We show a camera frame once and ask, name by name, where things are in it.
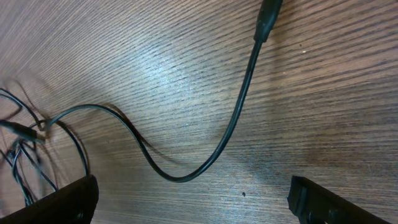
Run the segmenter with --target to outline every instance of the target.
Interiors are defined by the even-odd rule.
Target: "black plastic piece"
[[[301,224],[388,223],[305,177],[292,177],[287,201]]]
[[[263,0],[257,17],[256,33],[254,34],[255,41],[267,41],[281,6],[282,0]]]
[[[97,181],[89,175],[0,219],[0,224],[89,224],[98,194]]]

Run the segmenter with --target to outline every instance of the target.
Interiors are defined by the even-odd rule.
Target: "thin wire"
[[[0,97],[5,98],[5,99],[7,99],[7,100],[9,100],[9,101],[13,101],[14,103],[16,103],[10,96],[4,95],[4,94],[0,94]],[[13,118],[15,115],[17,115],[19,112],[21,112],[21,111],[22,111],[22,106],[19,105],[19,104],[17,104],[17,103],[16,103],[16,105],[18,106],[18,109],[17,109],[16,111],[14,111],[14,112],[13,112],[12,114],[10,114],[9,116],[7,116],[7,117],[5,117],[5,118],[1,118],[1,119],[5,119],[5,120],[11,119],[11,118]]]
[[[174,176],[168,175],[166,172],[164,172],[154,162],[154,160],[148,153],[148,150],[146,149],[145,145],[142,143],[141,139],[138,137],[139,136],[138,133],[136,133],[135,129],[129,124],[129,122],[125,121],[124,118],[121,115],[119,115],[117,112],[115,112],[107,107],[104,107],[101,105],[92,105],[92,104],[74,106],[74,107],[60,113],[58,116],[54,117],[52,120],[50,120],[47,123],[46,127],[48,129],[49,127],[51,127],[51,125],[58,122],[62,117],[66,116],[76,110],[93,108],[93,109],[105,111],[105,112],[113,115],[115,118],[117,118],[130,131],[130,133],[134,136],[134,139],[137,141],[137,143],[138,143],[142,153],[144,154],[145,158],[147,159],[148,163],[156,171],[156,173],[158,173],[160,176],[162,176],[166,180],[169,180],[172,182],[176,182],[176,183],[188,182],[188,181],[193,180],[194,178],[198,177],[204,171],[206,171],[207,168],[209,168],[217,160],[217,158],[220,156],[220,154],[223,152],[225,146],[227,145],[227,143],[234,131],[236,123],[238,122],[239,115],[242,112],[244,99],[249,90],[250,81],[251,81],[251,78],[253,75],[254,67],[256,66],[257,57],[261,50],[261,45],[262,45],[262,42],[256,42],[254,44],[254,47],[253,47],[253,50],[252,50],[252,53],[251,53],[251,56],[249,59],[248,67],[246,70],[246,74],[243,79],[241,91],[239,92],[238,100],[235,105],[234,112],[232,114],[231,120],[229,121],[228,127],[226,128],[226,131],[220,140],[220,143],[218,144],[217,148],[212,153],[212,155],[198,169],[196,169],[192,173],[185,175],[183,177],[174,177]]]
[[[249,63],[248,63],[248,67],[246,69],[246,74],[244,76],[243,79],[243,84],[241,87],[241,90],[239,92],[238,95],[238,100],[236,101],[236,105],[233,111],[233,114],[231,116],[231,119],[229,121],[228,127],[226,128],[226,131],[223,135],[223,137],[221,138],[219,144],[217,145],[216,149],[214,150],[214,152],[212,153],[212,155],[195,171],[191,172],[188,175],[185,175],[183,177],[174,177],[171,175],[168,175],[167,173],[165,173],[153,160],[153,158],[150,156],[148,150],[146,149],[144,143],[142,142],[141,138],[139,137],[139,133],[135,130],[135,128],[132,126],[132,124],[124,119],[119,113],[105,107],[105,106],[101,106],[101,105],[93,105],[93,104],[87,104],[87,105],[79,105],[79,106],[74,106],[62,113],[60,113],[58,116],[54,117],[53,119],[46,119],[46,120],[39,120],[38,117],[36,116],[36,114],[24,103],[22,102],[20,99],[18,99],[16,96],[14,96],[13,94],[9,93],[7,90],[4,90],[2,88],[0,88],[0,91],[8,94],[7,95],[3,95],[0,94],[0,97],[5,97],[8,100],[13,101],[16,105],[18,105],[19,110],[18,112],[21,110],[22,108],[25,108],[29,114],[33,117],[33,119],[35,120],[35,123],[32,124],[30,126],[30,128],[33,128],[35,126],[38,127],[38,129],[40,131],[48,131],[52,125],[57,124],[59,125],[68,135],[69,137],[72,139],[73,143],[75,144],[78,153],[81,157],[81,161],[83,163],[83,167],[85,170],[85,175],[89,174],[89,168],[88,168],[88,164],[87,164],[87,160],[86,157],[83,153],[83,149],[80,146],[80,143],[77,141],[76,137],[74,136],[74,134],[67,128],[66,124],[61,122],[61,118],[63,118],[64,116],[76,111],[76,110],[82,110],[82,109],[88,109],[88,108],[92,108],[92,109],[97,109],[97,110],[101,110],[101,111],[105,111],[107,113],[109,113],[110,115],[114,116],[115,118],[117,118],[120,122],[122,122],[122,124],[130,131],[130,133],[133,135],[134,139],[136,140],[136,142],[138,143],[142,153],[144,154],[145,158],[147,159],[148,163],[150,164],[150,166],[156,171],[156,173],[158,173],[160,176],[162,176],[163,178],[165,178],[166,180],[172,181],[172,182],[177,182],[177,183],[182,183],[182,182],[188,182],[190,180],[193,180],[194,178],[198,177],[200,174],[202,174],[204,171],[206,171],[216,160],[217,158],[221,155],[221,153],[223,152],[225,146],[227,145],[229,139],[231,138],[231,135],[235,129],[236,123],[238,122],[238,118],[239,115],[241,114],[242,108],[243,108],[243,103],[244,103],[244,99],[248,93],[249,90],[249,85],[250,85],[250,81],[253,75],[253,71],[254,71],[254,67],[256,65],[256,61],[261,49],[261,45],[262,42],[256,42],[254,44],[252,53],[250,55],[250,59],[249,59]],[[34,162],[34,160],[30,157],[30,155],[26,152],[25,147],[28,147],[29,149],[30,146],[26,143],[24,143],[23,140],[20,140],[19,138],[17,138],[13,144],[12,144],[12,151],[11,154],[14,155],[14,160],[13,162],[11,162],[8,158],[7,155],[5,155],[2,151],[1,151],[1,155],[3,156],[3,158],[5,158],[5,160],[9,163],[9,165],[12,167],[12,173],[14,175],[15,180],[17,181],[17,183],[20,185],[22,192],[24,194],[24,198],[25,198],[25,204],[28,206],[32,203],[34,203],[34,199],[32,198],[29,190],[27,189],[27,187],[24,185],[21,176],[18,173],[18,168],[17,168],[17,160],[18,157],[20,156],[21,152],[23,152],[25,154],[25,156],[30,160],[30,162],[34,165],[34,167],[39,171],[40,175],[53,187],[54,190],[57,190],[56,186],[52,183],[52,181],[40,170],[40,167]]]

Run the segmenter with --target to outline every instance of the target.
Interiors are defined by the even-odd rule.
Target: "black cable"
[[[38,117],[35,115],[35,113],[20,99],[9,93],[7,90],[1,89],[0,91],[6,93],[7,95],[0,94],[0,97],[7,98],[8,100],[13,101],[18,107],[18,112],[21,110],[21,108],[25,108],[29,114],[33,117],[35,120],[35,123],[32,124],[30,127],[25,127],[21,124],[18,123],[12,123],[10,121],[0,120],[0,126],[7,127],[9,130],[13,131],[14,133],[19,135],[19,138],[15,140],[12,143],[12,149],[11,152],[7,152],[7,154],[10,154],[11,157],[13,158],[13,161],[11,161],[7,158],[7,155],[5,155],[3,152],[1,152],[1,155],[9,165],[12,167],[12,173],[14,175],[14,178],[16,179],[17,183],[21,186],[21,189],[24,193],[25,197],[25,202],[26,204],[31,204],[34,202],[29,190],[27,187],[25,187],[24,183],[22,182],[22,179],[18,173],[17,166],[16,166],[16,161],[18,160],[19,155],[21,152],[25,154],[25,156],[30,160],[30,162],[35,166],[36,169],[38,169],[39,173],[41,176],[53,187],[54,190],[57,190],[56,186],[51,182],[51,180],[40,170],[40,167],[34,162],[34,160],[30,157],[30,155],[26,152],[25,147],[30,148],[29,144],[27,144],[24,141],[30,141],[34,143],[34,148],[32,151],[35,151],[35,142],[40,140],[40,136],[37,135],[36,131],[34,131],[32,128],[34,126],[37,126],[39,131],[48,131],[53,124],[59,125],[72,139],[74,142],[78,153],[81,157],[81,161],[83,163],[83,167],[85,169],[85,174],[89,174],[89,169],[87,165],[87,160],[86,157],[83,153],[82,147],[80,146],[80,143],[77,141],[76,137],[73,135],[73,133],[67,128],[66,124],[62,123],[60,121],[61,118],[64,116],[76,111],[76,110],[82,110],[82,109],[97,109],[101,111],[105,111],[111,115],[113,115],[115,118],[117,118],[122,124],[127,127],[127,129],[130,131],[130,133],[133,135],[134,139],[137,141],[142,153],[144,154],[145,158],[147,159],[148,163],[150,166],[158,173],[160,176],[165,178],[166,180],[172,181],[172,182],[177,182],[177,183],[182,183],[182,182],[188,182],[190,180],[193,180],[194,178],[198,177],[200,174],[202,174],[204,171],[206,171],[220,156],[220,154],[223,152],[225,146],[227,145],[229,139],[231,138],[231,135],[235,129],[236,123],[238,122],[239,115],[241,114],[242,108],[243,108],[243,103],[244,99],[248,93],[249,90],[249,85],[250,81],[253,75],[254,67],[256,66],[256,61],[257,57],[259,55],[261,45],[263,42],[265,42],[268,38],[268,35],[273,28],[275,21],[277,19],[277,15],[280,11],[280,7],[282,5],[282,0],[264,0],[262,2],[261,8],[260,8],[260,13],[257,17],[257,24],[256,24],[256,33],[254,35],[254,40],[256,41],[253,47],[253,50],[250,55],[248,67],[246,69],[246,74],[243,79],[243,84],[241,87],[241,90],[238,95],[238,100],[236,101],[235,108],[232,114],[232,117],[229,121],[229,124],[226,128],[226,131],[221,138],[220,142],[218,143],[216,149],[212,153],[212,155],[195,171],[192,173],[185,175],[183,177],[174,177],[171,175],[168,175],[165,173],[151,158],[150,154],[148,153],[144,143],[142,142],[139,133],[135,130],[135,128],[132,126],[132,124],[125,118],[123,118],[119,113],[101,105],[93,105],[93,104],[86,104],[86,105],[79,105],[79,106],[74,106],[62,113],[60,113],[58,116],[54,117],[53,119],[46,119],[46,120],[41,120],[39,121]]]
[[[230,139],[234,128],[236,126],[236,123],[238,122],[239,115],[241,114],[244,99],[246,97],[246,94],[248,93],[249,90],[249,85],[250,85],[250,80],[253,75],[254,67],[256,66],[256,60],[259,55],[260,49],[261,49],[262,42],[256,42],[253,47],[252,54],[249,59],[249,64],[248,68],[246,70],[246,75],[244,76],[243,79],[243,84],[241,87],[241,91],[239,92],[238,100],[235,105],[234,112],[232,114],[231,120],[229,121],[228,127],[226,128],[226,131],[221,138],[220,143],[218,144],[217,148],[215,151],[212,153],[212,155],[195,171],[192,173],[185,175],[183,177],[174,177],[171,175],[168,175],[165,173],[152,159],[150,156],[148,150],[146,149],[144,143],[141,141],[141,139],[138,137],[138,133],[136,133],[135,129],[129,124],[129,122],[126,122],[124,118],[118,114],[117,112],[101,106],[101,105],[79,105],[79,106],[74,106],[62,113],[60,113],[58,116],[54,117],[52,120],[50,120],[47,124],[46,127],[47,129],[51,127],[54,123],[58,122],[61,118],[64,116],[76,111],[76,110],[82,110],[82,109],[88,109],[88,108],[93,108],[93,109],[98,109],[105,111],[111,115],[113,115],[115,118],[117,118],[120,122],[122,122],[123,125],[130,131],[130,133],[134,136],[134,139],[137,141],[142,153],[144,154],[145,158],[147,159],[148,163],[150,166],[158,173],[160,176],[165,178],[166,180],[172,181],[172,182],[177,182],[177,183],[183,183],[183,182],[188,182],[196,177],[198,177],[200,174],[202,174],[204,171],[209,168],[214,161],[217,160],[217,158],[220,156],[220,154],[223,152],[226,144],[228,143],[228,140]]]

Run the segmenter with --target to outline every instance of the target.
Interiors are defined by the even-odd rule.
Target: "cable connector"
[[[45,141],[45,138],[37,134],[37,131],[27,126],[21,125],[19,123],[0,120],[0,126],[7,128],[10,132],[28,141],[33,141],[38,143],[44,143]]]
[[[256,33],[254,34],[256,42],[267,41],[281,6],[282,0],[263,0],[257,17]]]

